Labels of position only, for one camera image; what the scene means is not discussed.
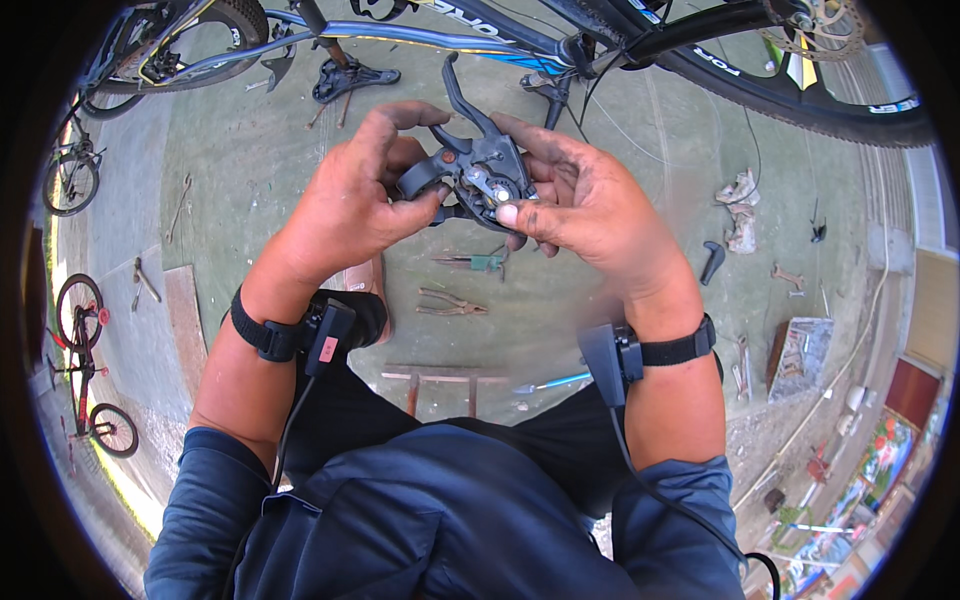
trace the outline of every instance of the right hand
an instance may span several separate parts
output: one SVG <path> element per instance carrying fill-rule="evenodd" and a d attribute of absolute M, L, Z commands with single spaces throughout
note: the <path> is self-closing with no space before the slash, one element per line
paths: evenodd
<path fill-rule="evenodd" d="M 547 257 L 557 247 L 576 252 L 620 284 L 624 301 L 654 296 L 667 279 L 682 275 L 681 262 L 692 277 L 666 223 L 616 158 L 506 114 L 491 118 L 527 150 L 524 162 L 540 196 L 500 206 L 501 225 L 536 239 Z M 509 244 L 518 250 L 524 241 L 512 235 Z"/>

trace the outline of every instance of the person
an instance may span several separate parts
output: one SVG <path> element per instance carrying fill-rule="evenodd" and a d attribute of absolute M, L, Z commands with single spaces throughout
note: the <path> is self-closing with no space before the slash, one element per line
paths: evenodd
<path fill-rule="evenodd" d="M 641 343 L 695 331 L 697 282 L 627 169 L 560 133 L 492 118 L 526 150 L 540 196 L 497 209 L 517 231 L 511 246 L 526 235 L 547 256 L 579 254 L 607 276 Z M 398 131 L 448 119 L 422 102 L 374 108 L 323 159 L 252 266 L 239 296 L 254 321 L 295 324 L 311 299 L 333 298 L 356 324 L 289 425 L 293 489 L 274 494 L 305 358 L 260 358 L 227 315 L 144 574 L 149 597 L 743 597 L 733 552 L 627 468 L 595 385 L 513 427 L 420 423 L 347 366 L 349 349 L 389 336 L 380 255 L 427 227 L 449 192 L 436 184 L 388 202 L 398 176 L 427 156 Z M 342 270 L 363 291 L 318 291 Z M 639 477 L 733 540 L 714 358 L 645 369 L 619 418 Z M 610 511 L 613 561 L 589 527 Z"/>

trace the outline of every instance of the pink label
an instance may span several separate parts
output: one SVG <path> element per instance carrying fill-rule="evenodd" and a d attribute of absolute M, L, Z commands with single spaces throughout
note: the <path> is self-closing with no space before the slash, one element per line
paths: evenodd
<path fill-rule="evenodd" d="M 337 349 L 337 342 L 339 342 L 337 338 L 326 338 L 324 348 L 320 350 L 320 362 L 330 362 L 330 359 L 333 358 L 333 350 Z"/>

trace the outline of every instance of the bicycle brake lever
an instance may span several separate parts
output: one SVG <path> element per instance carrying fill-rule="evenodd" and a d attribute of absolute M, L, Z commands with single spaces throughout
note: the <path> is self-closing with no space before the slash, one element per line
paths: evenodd
<path fill-rule="evenodd" d="M 407 170 L 396 183 L 403 200 L 413 200 L 423 190 L 451 177 L 453 191 L 463 210 L 437 214 L 434 225 L 445 218 L 469 216 L 481 226 L 500 232 L 511 232 L 496 221 L 496 207 L 509 200 L 535 199 L 537 189 L 527 173 L 520 152 L 509 135 L 505 135 L 486 114 L 464 99 L 453 70 L 457 53 L 444 61 L 444 85 L 450 104 L 483 132 L 483 137 L 470 139 L 451 135 L 439 125 L 431 126 L 433 136 L 443 147 L 430 158 Z"/>

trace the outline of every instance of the jacket sleeve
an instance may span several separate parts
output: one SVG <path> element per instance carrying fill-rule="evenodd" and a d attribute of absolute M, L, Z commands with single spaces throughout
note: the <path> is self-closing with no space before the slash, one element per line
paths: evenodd
<path fill-rule="evenodd" d="M 727 458 L 665 461 L 638 474 L 735 543 Z M 635 479 L 613 499 L 613 556 L 644 598 L 743 598 L 739 560 L 708 529 L 650 496 Z"/>
<path fill-rule="evenodd" d="M 270 491 L 263 463 L 231 436 L 195 427 L 143 575 L 147 596 L 219 598 L 237 546 Z"/>

